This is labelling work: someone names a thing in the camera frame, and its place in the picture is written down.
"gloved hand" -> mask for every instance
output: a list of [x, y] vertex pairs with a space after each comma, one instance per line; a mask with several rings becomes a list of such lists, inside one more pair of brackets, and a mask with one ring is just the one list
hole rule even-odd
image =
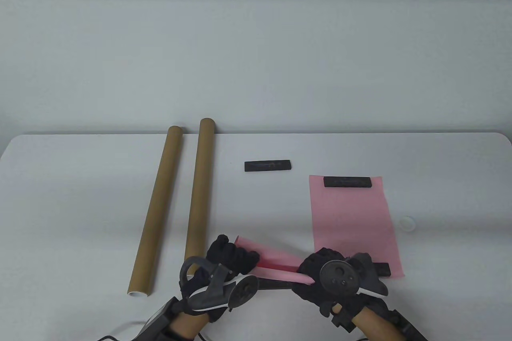
[[322, 248], [318, 252], [309, 255], [298, 268], [299, 273], [303, 273], [312, 277], [315, 283], [312, 285], [293, 284], [293, 292], [300, 298], [312, 302], [320, 308], [320, 313], [328, 317], [331, 309], [335, 304], [342, 305], [342, 310], [345, 310], [351, 317], [355, 317], [365, 306], [382, 306], [387, 310], [386, 304], [381, 299], [376, 299], [368, 295], [353, 295], [353, 296], [336, 296], [327, 292], [320, 282], [320, 270], [322, 266], [328, 261], [333, 259], [345, 260], [345, 257], [339, 252], [331, 249]]
[[[206, 259], [214, 264], [223, 264], [223, 266], [231, 270], [232, 273], [226, 279], [226, 281], [230, 281], [240, 273], [242, 275], [247, 275], [251, 270], [253, 270], [260, 260], [260, 255], [254, 251], [248, 252], [247, 250], [236, 246], [232, 242], [229, 242], [226, 235], [219, 235], [219, 237], [217, 237], [217, 239], [211, 244], [210, 249], [208, 249]], [[181, 287], [183, 298], [186, 300], [196, 290], [208, 286], [209, 284], [209, 273], [203, 268], [199, 268], [194, 273], [194, 276]], [[207, 313], [210, 316], [210, 322], [217, 321], [225, 311], [226, 308], [208, 311]], [[186, 305], [184, 312], [191, 315], [201, 314], [189, 309], [187, 310]]]

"cable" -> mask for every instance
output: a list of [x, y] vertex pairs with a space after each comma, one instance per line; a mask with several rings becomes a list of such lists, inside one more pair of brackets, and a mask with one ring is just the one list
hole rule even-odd
[[104, 337], [101, 337], [98, 341], [104, 341], [105, 339], [111, 339], [112, 341], [119, 341], [116, 337], [114, 336], [104, 336]]

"brown cardboard tube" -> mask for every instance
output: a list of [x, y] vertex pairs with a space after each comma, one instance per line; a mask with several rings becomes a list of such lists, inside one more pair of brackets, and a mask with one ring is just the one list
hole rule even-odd
[[[212, 189], [212, 166], [214, 161], [215, 122], [211, 118], [203, 118], [199, 125], [197, 142], [196, 168], [194, 184], [190, 200], [190, 215], [188, 217], [187, 244], [185, 259], [193, 256], [203, 256], [206, 250], [206, 229], [208, 226], [208, 206]], [[197, 268], [193, 265], [189, 274]]]
[[132, 278], [128, 285], [129, 295], [148, 296], [152, 293], [157, 258], [160, 253], [170, 197], [176, 178], [182, 139], [183, 129], [176, 126], [169, 128], [140, 238], [139, 250], [135, 257]]

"white table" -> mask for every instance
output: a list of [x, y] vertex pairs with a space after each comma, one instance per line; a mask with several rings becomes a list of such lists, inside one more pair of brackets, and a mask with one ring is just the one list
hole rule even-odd
[[[126, 294], [165, 136], [24, 135], [0, 160], [0, 332], [5, 340], [135, 336], [178, 294], [197, 135], [184, 137], [155, 292]], [[289, 158], [291, 171], [244, 173]], [[383, 176], [406, 277], [388, 304], [430, 340], [512, 334], [512, 147], [498, 133], [220, 134], [211, 239], [313, 250], [308, 175]], [[357, 339], [289, 291], [260, 292], [208, 326], [213, 341]]]

